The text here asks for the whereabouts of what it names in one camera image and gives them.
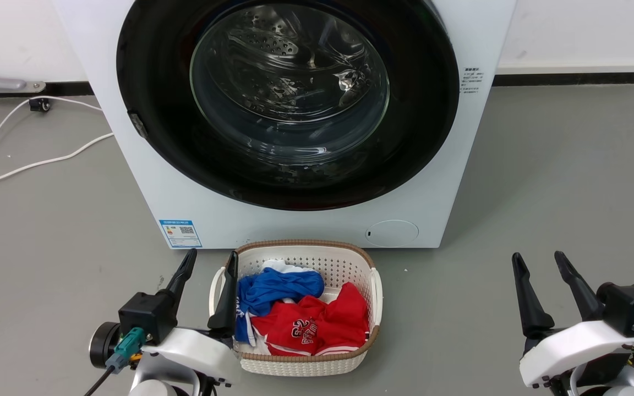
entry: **brown basket rim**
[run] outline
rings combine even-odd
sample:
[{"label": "brown basket rim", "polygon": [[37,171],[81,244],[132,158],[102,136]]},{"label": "brown basket rim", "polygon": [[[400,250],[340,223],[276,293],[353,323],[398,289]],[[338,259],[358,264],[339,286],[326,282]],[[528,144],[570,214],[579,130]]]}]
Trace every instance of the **brown basket rim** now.
[{"label": "brown basket rim", "polygon": [[[370,268],[375,268],[375,264],[373,260],[368,256],[362,248],[358,246],[352,245],[350,243],[343,243],[342,241],[325,241],[325,240],[272,240],[272,241],[255,241],[254,243],[249,243],[240,248],[236,249],[236,253],[241,254],[244,251],[256,249],[256,248],[269,248],[270,246],[329,246],[330,248],[343,248],[355,251],[361,256],[365,262],[368,264]],[[272,361],[276,363],[315,363],[320,361],[337,361],[337,360],[347,360],[354,359],[361,354],[364,354],[375,342],[375,339],[378,338],[378,333],[380,331],[380,325],[373,326],[373,330],[370,332],[370,337],[365,344],[362,345],[361,348],[350,351],[350,353],[345,354],[328,354],[325,356],[272,356],[266,354],[250,354],[250,353],[241,353],[242,358],[249,360],[258,360],[258,361]]]}]

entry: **basket handle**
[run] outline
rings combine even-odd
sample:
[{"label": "basket handle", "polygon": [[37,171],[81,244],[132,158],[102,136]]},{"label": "basket handle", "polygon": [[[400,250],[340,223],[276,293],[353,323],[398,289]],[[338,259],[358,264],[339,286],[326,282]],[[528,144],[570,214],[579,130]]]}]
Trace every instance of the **basket handle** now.
[{"label": "basket handle", "polygon": [[373,319],[373,324],[380,326],[380,319],[383,315],[383,283],[380,281],[380,274],[375,267],[370,269],[370,285],[371,289],[374,290],[373,301],[375,304],[375,311]]},{"label": "basket handle", "polygon": [[224,288],[224,271],[226,271],[226,267],[222,266],[219,268],[217,273],[214,274],[214,278],[212,279],[212,284],[209,286],[209,316],[214,315],[214,310],[216,309],[216,299],[217,295],[221,295],[222,289]]}]

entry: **blue and white sticker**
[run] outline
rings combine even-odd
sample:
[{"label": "blue and white sticker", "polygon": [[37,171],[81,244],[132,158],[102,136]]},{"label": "blue and white sticker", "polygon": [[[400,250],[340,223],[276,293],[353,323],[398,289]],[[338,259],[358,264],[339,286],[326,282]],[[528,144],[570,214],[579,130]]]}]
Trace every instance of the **blue and white sticker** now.
[{"label": "blue and white sticker", "polygon": [[197,230],[190,220],[159,220],[171,248],[201,248]]}]

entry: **door glass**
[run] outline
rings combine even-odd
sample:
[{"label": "door glass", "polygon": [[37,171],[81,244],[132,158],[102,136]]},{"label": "door glass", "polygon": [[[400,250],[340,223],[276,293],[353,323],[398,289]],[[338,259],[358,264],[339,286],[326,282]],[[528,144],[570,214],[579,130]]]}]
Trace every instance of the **door glass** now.
[{"label": "door glass", "polygon": [[348,155],[388,105],[385,66],[363,35],[303,5],[244,8],[199,39],[190,83],[223,139],[256,160],[317,165]]}]

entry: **blue clothing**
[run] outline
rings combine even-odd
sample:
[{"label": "blue clothing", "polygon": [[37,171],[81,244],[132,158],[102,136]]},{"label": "blue clothing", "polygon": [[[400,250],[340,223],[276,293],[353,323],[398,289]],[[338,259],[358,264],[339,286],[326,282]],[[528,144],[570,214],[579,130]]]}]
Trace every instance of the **blue clothing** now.
[{"label": "blue clothing", "polygon": [[281,273],[265,268],[256,275],[246,276],[237,284],[237,320],[234,329],[236,341],[248,343],[248,328],[245,318],[248,313],[266,316],[274,301],[290,298],[297,303],[304,296],[319,298],[324,292],[324,279],[316,271]]}]

